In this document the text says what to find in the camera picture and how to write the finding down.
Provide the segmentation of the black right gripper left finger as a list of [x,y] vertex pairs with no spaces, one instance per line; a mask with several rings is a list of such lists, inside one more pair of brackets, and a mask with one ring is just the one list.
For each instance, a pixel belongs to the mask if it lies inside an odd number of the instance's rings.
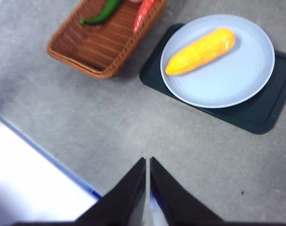
[[15,222],[13,226],[126,226],[145,192],[146,160],[142,157],[96,204],[74,221]]

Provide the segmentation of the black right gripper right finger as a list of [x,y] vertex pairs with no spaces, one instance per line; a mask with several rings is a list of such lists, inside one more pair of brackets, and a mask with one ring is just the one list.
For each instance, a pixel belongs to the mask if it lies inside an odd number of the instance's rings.
[[284,226],[280,222],[225,221],[201,203],[160,164],[150,158],[151,194],[170,226]]

